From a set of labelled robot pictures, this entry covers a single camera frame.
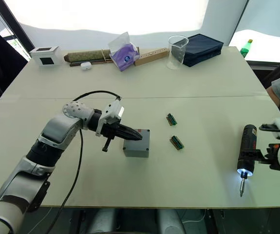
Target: glass beaker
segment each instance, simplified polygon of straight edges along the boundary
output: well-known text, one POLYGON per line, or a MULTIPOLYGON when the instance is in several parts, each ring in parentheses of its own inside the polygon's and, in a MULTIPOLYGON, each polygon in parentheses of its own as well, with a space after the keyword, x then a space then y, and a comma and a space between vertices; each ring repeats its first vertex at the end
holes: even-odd
POLYGON ((185 50, 188 44, 188 38, 180 35, 169 37, 169 57, 167 67, 178 69, 183 63, 185 50))

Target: black drill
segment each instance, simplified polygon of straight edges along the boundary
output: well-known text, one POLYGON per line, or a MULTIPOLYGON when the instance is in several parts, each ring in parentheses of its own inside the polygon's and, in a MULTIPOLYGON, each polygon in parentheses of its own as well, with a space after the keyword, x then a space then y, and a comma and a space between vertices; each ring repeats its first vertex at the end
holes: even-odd
POLYGON ((243 129, 242 136, 242 144, 237 162, 237 172, 241 174, 242 182, 240 188, 240 196, 242 197, 244 187, 245 187, 245 179, 248 176, 252 176, 253 170, 255 168, 254 160, 249 160, 243 157, 242 151, 244 150, 255 150, 257 145, 257 128, 248 124, 243 129))

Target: navy blue case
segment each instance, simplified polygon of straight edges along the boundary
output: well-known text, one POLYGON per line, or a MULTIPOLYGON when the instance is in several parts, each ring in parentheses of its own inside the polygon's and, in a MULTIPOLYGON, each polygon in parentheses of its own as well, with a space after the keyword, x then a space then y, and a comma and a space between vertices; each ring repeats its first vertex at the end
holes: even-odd
POLYGON ((223 42, 202 34, 191 36, 188 40, 189 42, 183 60, 183 64, 188 67, 219 55, 223 46, 223 42))

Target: white box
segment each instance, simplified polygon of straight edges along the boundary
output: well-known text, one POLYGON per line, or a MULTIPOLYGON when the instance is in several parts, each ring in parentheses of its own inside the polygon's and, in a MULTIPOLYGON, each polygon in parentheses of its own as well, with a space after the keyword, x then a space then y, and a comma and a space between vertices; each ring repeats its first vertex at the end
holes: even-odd
POLYGON ((30 54, 39 66, 60 65, 63 61, 61 50, 58 46, 38 47, 30 51, 30 54))

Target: wooden block with holes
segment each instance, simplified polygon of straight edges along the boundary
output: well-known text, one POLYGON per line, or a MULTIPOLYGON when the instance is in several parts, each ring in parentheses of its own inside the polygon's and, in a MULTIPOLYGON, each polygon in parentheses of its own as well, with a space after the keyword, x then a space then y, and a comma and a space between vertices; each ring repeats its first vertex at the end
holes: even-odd
POLYGON ((134 65, 139 66, 144 63, 152 62, 154 60, 166 57, 168 53, 169 51, 167 48, 162 48, 159 50, 148 52, 146 54, 140 55, 140 58, 134 62, 134 65))

